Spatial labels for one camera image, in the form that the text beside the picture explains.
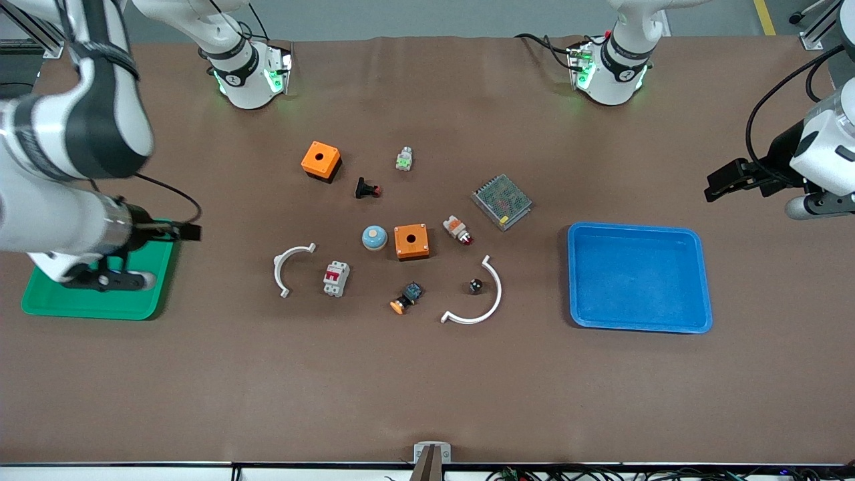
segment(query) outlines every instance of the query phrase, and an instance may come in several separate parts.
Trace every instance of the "green tray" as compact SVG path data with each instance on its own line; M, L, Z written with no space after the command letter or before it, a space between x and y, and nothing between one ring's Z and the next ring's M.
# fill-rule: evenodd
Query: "green tray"
M155 317L166 297L165 284L177 254L174 242L149 242L131 252L128 270L151 272L156 284L145 291L108 291L69 289L53 282L41 269L32 270L27 291L21 299L21 309L33 316L59 318L93 318L120 321L145 321ZM119 268L119 259L109 260L111 269Z

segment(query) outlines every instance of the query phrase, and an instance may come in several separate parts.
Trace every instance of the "gray floor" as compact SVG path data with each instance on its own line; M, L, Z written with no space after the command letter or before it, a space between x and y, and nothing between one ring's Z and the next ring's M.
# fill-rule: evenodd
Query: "gray floor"
M787 22L792 12L812 0L766 3L779 35L794 35L812 20L811 16L805 18L802 26ZM253 5L271 37L297 42L384 36L512 37L523 32L595 34L611 28L616 18L605 0L255 0ZM233 15L261 32L249 9ZM764 34L753 0L712 0L690 9L670 10L668 18L674 35ZM173 28L142 16L132 2L125 19L133 43L190 41ZM8 38L8 33L8 25L0 21L0 39ZM845 56L837 57L831 62L835 80L855 76L852 63ZM29 92L27 86L2 84L33 83L39 65L35 56L0 55L0 98Z

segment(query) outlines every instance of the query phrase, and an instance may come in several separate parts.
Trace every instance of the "white curved handle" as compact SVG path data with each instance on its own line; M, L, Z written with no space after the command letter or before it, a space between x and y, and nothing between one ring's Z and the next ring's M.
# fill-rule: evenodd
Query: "white curved handle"
M460 316L452 313L451 311L445 311L445 314L442 315L440 319L441 322L445 322L451 320L458 324L478 324L479 322L489 318L492 316L496 309L498 309L498 303L502 300L502 281L498 279L498 273L496 270L490 265L490 256L484 256L484 260L481 261L481 266L486 269L487 272L490 273L494 282L496 282L496 302L492 304L492 307L489 311L487 311L483 316L467 319L461 318Z
M297 252L309 252L312 253L315 251L315 242L309 244L308 247L292 247L282 254L273 258L273 278L276 280L276 285L282 289L282 294L279 294L282 299L288 297L288 293L291 292L285 287L285 284L282 283L282 265L285 261L290 258L292 255Z

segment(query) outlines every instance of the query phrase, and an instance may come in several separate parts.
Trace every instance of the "white circuit breaker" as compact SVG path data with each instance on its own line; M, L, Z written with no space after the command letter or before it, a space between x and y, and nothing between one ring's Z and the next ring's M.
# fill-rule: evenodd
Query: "white circuit breaker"
M345 284L350 274L349 265L334 260L327 266L327 272L323 275L323 292L333 297L341 297L345 293Z

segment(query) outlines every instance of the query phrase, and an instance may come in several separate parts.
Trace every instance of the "yellow line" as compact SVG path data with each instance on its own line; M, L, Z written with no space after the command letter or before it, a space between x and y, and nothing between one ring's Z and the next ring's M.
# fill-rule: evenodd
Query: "yellow line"
M763 33L766 35L775 35L775 26L772 25L772 17L769 16L766 1L754 0L754 8L757 9L757 16L760 17L760 25L763 26Z

